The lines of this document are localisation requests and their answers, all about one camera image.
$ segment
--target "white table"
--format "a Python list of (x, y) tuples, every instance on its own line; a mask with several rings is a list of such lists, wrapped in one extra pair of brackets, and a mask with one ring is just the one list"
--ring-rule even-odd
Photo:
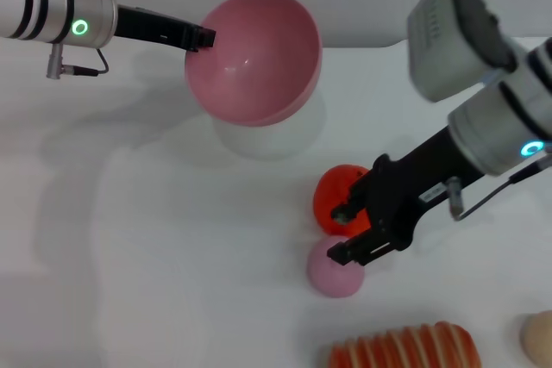
[[(520, 315), (552, 308), (550, 173), (462, 224), (432, 210), (352, 298), (305, 280), (319, 177), (404, 155), (469, 95), (424, 101), (404, 42), (324, 50), (323, 131), (277, 162), (221, 145), (176, 49), (114, 40), (108, 75), (55, 82), (47, 45), (0, 47), (1, 367), (302, 368), (335, 340), (439, 320), (468, 329), (486, 367), (528, 364)], [(71, 48), (65, 62), (100, 65)]]

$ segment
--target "black stripe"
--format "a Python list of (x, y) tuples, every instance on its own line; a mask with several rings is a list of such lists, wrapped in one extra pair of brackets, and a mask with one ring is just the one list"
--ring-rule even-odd
[(46, 23), (46, 18), (48, 16), (48, 0), (41, 0), (41, 8), (38, 12), (38, 19), (36, 20), (36, 26), (34, 26), (33, 31), (29, 36), (24, 38), (24, 41), (30, 41), (34, 39), (41, 30), (44, 28), (44, 23)]
[(552, 60), (552, 38), (549, 38), (546, 41), (546, 53), (549, 56), (549, 59)]
[(31, 15), (33, 14), (33, 1), (34, 0), (25, 0), (25, 9), (23, 10), (21, 23), (19, 24), (19, 27), (14, 32), (14, 34), (10, 36), (10, 38), (18, 38), (22, 35), (23, 32), (25, 32), (25, 29), (27, 29), (28, 23), (31, 20)]
[(71, 24), (74, 17), (75, 17), (75, 0), (67, 0), (66, 22), (63, 25), (63, 28), (61, 29), (61, 32), (58, 35), (58, 37), (55, 38), (50, 43), (61, 43), (61, 41), (66, 38), (66, 36), (69, 34), (69, 30), (71, 30)]
[(533, 70), (536, 77), (540, 79), (541, 83), (552, 94), (552, 79), (550, 79), (546, 69), (544, 69), (543, 63), (536, 54), (536, 49), (533, 49), (527, 54), (527, 64), (529, 68)]
[(539, 125), (533, 121), (533, 119), (525, 112), (524, 107), (521, 105), (521, 103), (518, 101), (518, 98), (515, 96), (515, 94), (512, 92), (510, 87), (506, 85), (504, 82), (501, 82), (499, 84), (500, 92), (502, 92), (502, 96), (510, 105), (510, 108), (514, 113), (517, 115), (517, 117), (521, 120), (521, 122), (533, 133), (535, 136), (539, 138), (539, 140), (548, 142), (552, 140), (552, 136), (549, 135), (546, 131), (544, 131), (542, 128), (539, 127)]

